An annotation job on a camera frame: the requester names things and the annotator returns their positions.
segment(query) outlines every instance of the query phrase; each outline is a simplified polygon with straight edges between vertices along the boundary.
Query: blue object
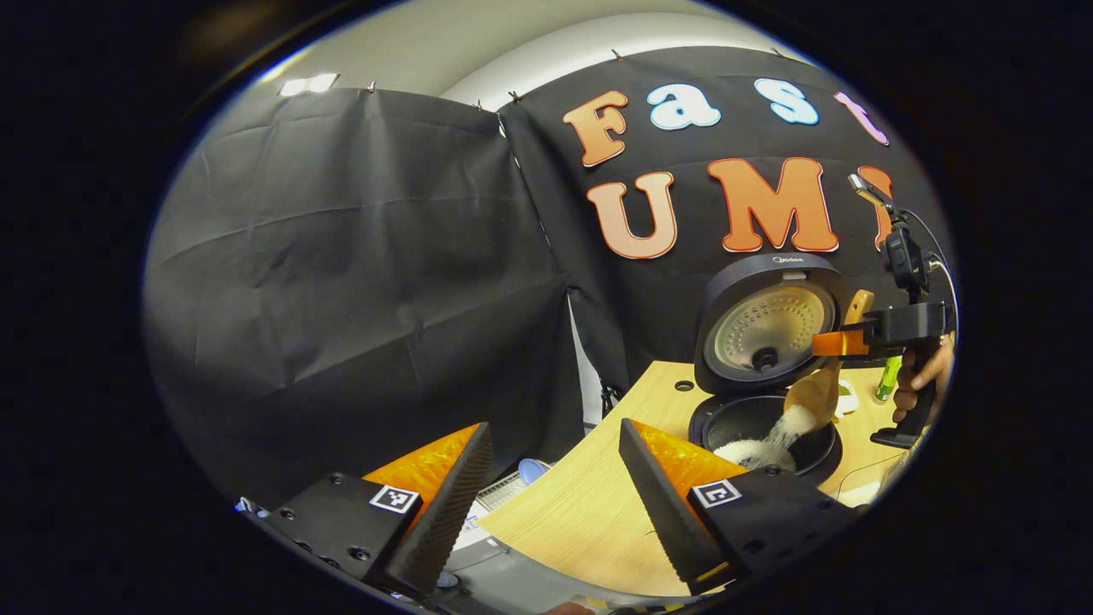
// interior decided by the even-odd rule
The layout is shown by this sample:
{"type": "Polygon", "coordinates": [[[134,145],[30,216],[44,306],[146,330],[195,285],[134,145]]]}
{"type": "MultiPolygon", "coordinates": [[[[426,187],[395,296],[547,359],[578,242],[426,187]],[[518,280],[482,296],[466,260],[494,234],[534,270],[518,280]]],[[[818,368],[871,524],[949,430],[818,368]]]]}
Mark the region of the blue object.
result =
{"type": "Polygon", "coordinates": [[[520,481],[524,481],[525,485],[530,485],[545,474],[548,470],[550,468],[541,461],[524,460],[519,465],[520,481]]]}

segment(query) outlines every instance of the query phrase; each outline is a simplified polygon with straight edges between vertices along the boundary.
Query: metal plate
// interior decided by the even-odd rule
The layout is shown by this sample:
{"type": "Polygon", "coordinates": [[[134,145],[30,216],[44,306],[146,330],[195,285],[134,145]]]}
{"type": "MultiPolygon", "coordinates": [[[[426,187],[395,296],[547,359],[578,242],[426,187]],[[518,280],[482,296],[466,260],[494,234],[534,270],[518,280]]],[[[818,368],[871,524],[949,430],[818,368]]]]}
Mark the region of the metal plate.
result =
{"type": "Polygon", "coordinates": [[[784,280],[744,297],[706,339],[707,365],[721,378],[763,382],[812,360],[812,336],[831,331],[835,301],[807,280],[784,280]]]}

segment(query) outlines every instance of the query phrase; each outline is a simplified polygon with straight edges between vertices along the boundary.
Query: ceiling light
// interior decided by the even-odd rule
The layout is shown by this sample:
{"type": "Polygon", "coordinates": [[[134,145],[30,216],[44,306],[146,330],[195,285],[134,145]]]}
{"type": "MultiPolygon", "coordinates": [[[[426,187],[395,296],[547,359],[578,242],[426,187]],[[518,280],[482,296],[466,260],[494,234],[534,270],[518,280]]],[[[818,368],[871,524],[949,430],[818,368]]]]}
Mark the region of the ceiling light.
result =
{"type": "Polygon", "coordinates": [[[329,72],[307,79],[290,79],[281,86],[282,96],[295,96],[303,92],[326,92],[338,80],[338,73],[329,72]]]}

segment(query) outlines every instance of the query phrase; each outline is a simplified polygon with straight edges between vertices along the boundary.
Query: pink letter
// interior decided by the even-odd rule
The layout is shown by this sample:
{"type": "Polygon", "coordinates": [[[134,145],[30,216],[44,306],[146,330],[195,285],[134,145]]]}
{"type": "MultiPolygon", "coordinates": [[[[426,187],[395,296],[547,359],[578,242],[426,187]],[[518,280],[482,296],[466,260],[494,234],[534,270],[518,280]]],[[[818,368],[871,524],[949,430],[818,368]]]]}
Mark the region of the pink letter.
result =
{"type": "Polygon", "coordinates": [[[866,109],[862,108],[861,105],[855,103],[854,100],[850,99],[849,96],[847,96],[842,92],[835,92],[835,99],[846,105],[846,108],[850,109],[850,113],[853,113],[854,117],[857,118],[858,123],[860,123],[861,127],[865,128],[867,132],[872,134],[873,139],[877,139],[877,142],[884,145],[885,147],[888,146],[888,137],[885,137],[883,132],[878,130],[877,127],[873,126],[872,121],[869,121],[869,114],[866,113],[866,109]]]}

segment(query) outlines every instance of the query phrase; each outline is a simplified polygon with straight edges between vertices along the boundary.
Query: wooden table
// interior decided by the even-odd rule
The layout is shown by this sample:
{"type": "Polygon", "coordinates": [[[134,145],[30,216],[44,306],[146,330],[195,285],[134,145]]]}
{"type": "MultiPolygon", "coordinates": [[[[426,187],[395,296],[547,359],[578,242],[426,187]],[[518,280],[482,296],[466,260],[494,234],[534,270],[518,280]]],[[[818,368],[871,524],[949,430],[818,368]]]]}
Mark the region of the wooden table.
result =
{"type": "MultiPolygon", "coordinates": [[[[858,475],[877,474],[874,470],[882,471],[902,457],[898,449],[869,441],[877,429],[894,426],[892,402],[881,404],[872,397],[882,371],[842,372],[841,380],[850,383],[858,397],[858,409],[836,425],[843,460],[820,485],[832,497],[855,471],[868,466],[858,475]]],[[[524,555],[587,583],[642,595],[690,595],[619,457],[623,418],[686,439],[691,415],[709,395],[697,387],[677,391],[681,380],[694,382],[693,366],[654,363],[596,429],[479,524],[524,555]]]]}

